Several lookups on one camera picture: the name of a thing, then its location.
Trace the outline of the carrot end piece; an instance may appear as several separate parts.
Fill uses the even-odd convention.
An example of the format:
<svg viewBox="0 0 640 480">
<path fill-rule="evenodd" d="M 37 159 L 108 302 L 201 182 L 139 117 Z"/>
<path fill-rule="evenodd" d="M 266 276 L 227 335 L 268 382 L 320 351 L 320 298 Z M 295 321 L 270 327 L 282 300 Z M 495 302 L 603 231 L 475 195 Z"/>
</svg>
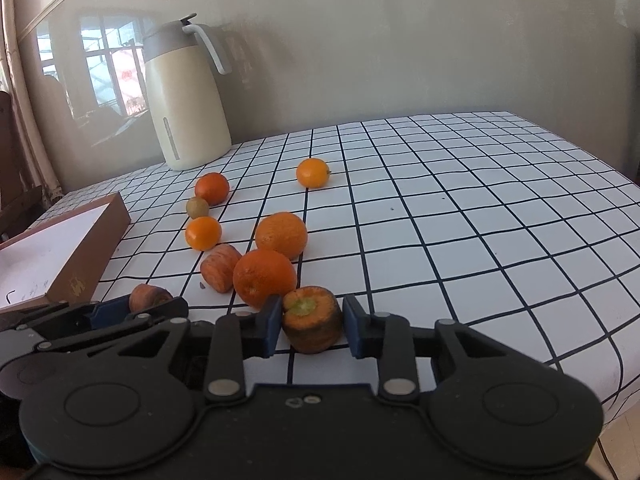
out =
<svg viewBox="0 0 640 480">
<path fill-rule="evenodd" d="M 131 313 L 141 312 L 171 299 L 171 293 L 164 288 L 149 284 L 139 284 L 130 292 L 129 310 Z"/>
</svg>

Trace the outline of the large orange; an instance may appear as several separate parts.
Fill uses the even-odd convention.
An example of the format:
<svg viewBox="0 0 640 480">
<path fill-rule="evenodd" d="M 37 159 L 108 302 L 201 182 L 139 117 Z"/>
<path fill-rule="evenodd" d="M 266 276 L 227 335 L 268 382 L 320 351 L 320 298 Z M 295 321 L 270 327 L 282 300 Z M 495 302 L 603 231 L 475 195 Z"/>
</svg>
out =
<svg viewBox="0 0 640 480">
<path fill-rule="evenodd" d="M 236 294 L 249 307 L 260 310 L 270 296 L 284 296 L 296 289 L 293 263 L 271 249 L 254 249 L 240 258 L 233 270 Z"/>
</svg>

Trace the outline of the carrot top piece with stem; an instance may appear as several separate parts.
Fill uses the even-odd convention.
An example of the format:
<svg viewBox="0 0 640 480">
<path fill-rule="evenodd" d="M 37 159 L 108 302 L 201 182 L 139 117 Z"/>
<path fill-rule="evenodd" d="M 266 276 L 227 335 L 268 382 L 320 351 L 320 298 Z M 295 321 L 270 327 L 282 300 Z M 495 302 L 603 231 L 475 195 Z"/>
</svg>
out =
<svg viewBox="0 0 640 480">
<path fill-rule="evenodd" d="M 282 328 L 297 352 L 320 353 L 341 338 L 343 313 L 329 289 L 304 286 L 283 297 Z"/>
</svg>

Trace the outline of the small orange front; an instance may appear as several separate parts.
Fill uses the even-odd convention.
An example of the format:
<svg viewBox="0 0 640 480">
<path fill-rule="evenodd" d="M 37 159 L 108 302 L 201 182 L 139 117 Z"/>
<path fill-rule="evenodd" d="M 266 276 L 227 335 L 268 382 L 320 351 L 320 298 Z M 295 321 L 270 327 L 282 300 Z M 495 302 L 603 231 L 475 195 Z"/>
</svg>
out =
<svg viewBox="0 0 640 480">
<path fill-rule="evenodd" d="M 192 219 L 184 231 L 186 244 L 199 252 L 207 252 L 221 240 L 222 229 L 215 218 L 198 217 Z"/>
</svg>

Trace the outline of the small brown kiwi fruit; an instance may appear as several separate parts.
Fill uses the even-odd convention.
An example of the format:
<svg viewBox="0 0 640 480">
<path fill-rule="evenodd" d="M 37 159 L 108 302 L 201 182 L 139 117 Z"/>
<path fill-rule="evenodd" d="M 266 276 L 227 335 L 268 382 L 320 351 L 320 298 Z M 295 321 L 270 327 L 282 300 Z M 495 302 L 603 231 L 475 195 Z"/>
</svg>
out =
<svg viewBox="0 0 640 480">
<path fill-rule="evenodd" d="M 186 201 L 186 214 L 190 219 L 207 217 L 209 214 L 209 203 L 204 198 L 193 196 Z"/>
</svg>

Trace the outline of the large orange pale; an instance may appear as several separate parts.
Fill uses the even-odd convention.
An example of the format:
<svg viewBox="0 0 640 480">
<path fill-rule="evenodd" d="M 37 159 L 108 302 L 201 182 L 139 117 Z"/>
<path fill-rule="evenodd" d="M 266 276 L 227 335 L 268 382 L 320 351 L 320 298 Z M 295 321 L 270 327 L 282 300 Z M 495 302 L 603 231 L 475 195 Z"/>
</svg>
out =
<svg viewBox="0 0 640 480">
<path fill-rule="evenodd" d="M 304 252 L 307 240 L 306 224 L 299 216 L 288 211 L 276 212 L 263 218 L 255 233 L 259 249 L 280 252 L 290 260 L 297 259 Z"/>
</svg>

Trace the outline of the dark red-orange tangerine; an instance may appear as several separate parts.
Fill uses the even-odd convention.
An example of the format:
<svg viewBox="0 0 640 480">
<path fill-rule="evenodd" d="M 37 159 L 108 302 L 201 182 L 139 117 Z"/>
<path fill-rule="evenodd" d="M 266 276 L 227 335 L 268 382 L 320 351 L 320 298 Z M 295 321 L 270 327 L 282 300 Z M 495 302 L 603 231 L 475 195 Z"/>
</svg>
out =
<svg viewBox="0 0 640 480">
<path fill-rule="evenodd" d="M 230 184 L 219 172 L 210 172 L 198 178 L 194 186 L 194 195 L 205 200 L 209 206 L 222 204 L 228 197 Z"/>
</svg>

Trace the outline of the yellow-orange tangerine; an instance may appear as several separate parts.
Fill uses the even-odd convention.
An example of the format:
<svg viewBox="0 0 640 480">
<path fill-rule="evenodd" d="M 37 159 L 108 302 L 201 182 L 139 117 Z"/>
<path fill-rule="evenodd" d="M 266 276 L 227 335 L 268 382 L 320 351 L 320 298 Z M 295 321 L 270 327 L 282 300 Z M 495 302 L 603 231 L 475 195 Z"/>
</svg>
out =
<svg viewBox="0 0 640 480">
<path fill-rule="evenodd" d="M 328 164 L 320 158 L 306 158 L 296 167 L 296 180 L 303 188 L 322 188 L 330 178 Z"/>
</svg>

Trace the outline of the brown shallow cardboard box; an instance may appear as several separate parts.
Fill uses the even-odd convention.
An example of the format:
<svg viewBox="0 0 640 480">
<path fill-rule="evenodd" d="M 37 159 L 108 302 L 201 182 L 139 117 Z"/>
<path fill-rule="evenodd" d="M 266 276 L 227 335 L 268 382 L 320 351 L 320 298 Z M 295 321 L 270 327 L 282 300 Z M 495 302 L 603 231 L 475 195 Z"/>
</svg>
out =
<svg viewBox="0 0 640 480">
<path fill-rule="evenodd" d="M 1 244 L 1 311 L 87 301 L 130 223 L 118 193 Z"/>
</svg>

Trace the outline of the white black grid tablecloth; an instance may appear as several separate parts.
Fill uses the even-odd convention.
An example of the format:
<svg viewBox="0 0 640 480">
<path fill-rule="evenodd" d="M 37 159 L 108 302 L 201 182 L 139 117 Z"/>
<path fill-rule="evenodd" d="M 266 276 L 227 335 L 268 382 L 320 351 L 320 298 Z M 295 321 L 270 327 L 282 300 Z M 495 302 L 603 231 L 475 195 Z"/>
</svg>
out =
<svg viewBox="0 0 640 480">
<path fill-rule="evenodd" d="M 296 167 L 324 160 L 322 188 Z M 607 419 L 639 402 L 639 190 L 507 112 L 348 122 L 235 145 L 212 214 L 240 252 L 279 211 L 305 222 L 299 284 L 415 326 L 451 318 L 588 385 Z"/>
</svg>

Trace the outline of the beige patterned curtain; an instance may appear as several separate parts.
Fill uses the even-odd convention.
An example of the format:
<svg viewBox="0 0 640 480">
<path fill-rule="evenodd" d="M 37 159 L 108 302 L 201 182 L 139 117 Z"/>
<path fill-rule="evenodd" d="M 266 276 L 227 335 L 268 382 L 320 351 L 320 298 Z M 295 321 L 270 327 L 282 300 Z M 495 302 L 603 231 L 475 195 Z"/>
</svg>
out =
<svg viewBox="0 0 640 480">
<path fill-rule="evenodd" d="M 62 196 L 56 176 L 36 122 L 18 48 L 14 0 L 1 0 L 1 66 L 11 96 L 17 139 L 26 174 L 31 184 L 42 188 L 43 207 L 49 208 Z"/>
</svg>

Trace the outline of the cream thermos jug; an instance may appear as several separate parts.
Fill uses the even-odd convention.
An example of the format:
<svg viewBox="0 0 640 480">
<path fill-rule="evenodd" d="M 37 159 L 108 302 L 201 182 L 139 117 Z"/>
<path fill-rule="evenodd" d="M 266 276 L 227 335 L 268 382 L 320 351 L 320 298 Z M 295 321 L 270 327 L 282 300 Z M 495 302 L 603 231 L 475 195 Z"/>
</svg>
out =
<svg viewBox="0 0 640 480">
<path fill-rule="evenodd" d="M 172 170 L 213 162 L 231 148 L 216 75 L 232 66 L 213 29 L 189 14 L 143 38 L 146 102 Z"/>
</svg>

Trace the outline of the dark wooden sofa frame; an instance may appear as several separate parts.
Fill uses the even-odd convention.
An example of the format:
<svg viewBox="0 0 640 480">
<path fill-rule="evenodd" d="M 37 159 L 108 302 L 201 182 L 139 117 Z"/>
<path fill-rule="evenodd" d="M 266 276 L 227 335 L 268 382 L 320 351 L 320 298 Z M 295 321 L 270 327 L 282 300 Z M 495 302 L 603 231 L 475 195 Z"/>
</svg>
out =
<svg viewBox="0 0 640 480">
<path fill-rule="evenodd" d="M 8 92 L 0 104 L 1 240 L 24 232 L 43 213 L 42 186 L 29 177 Z"/>
</svg>

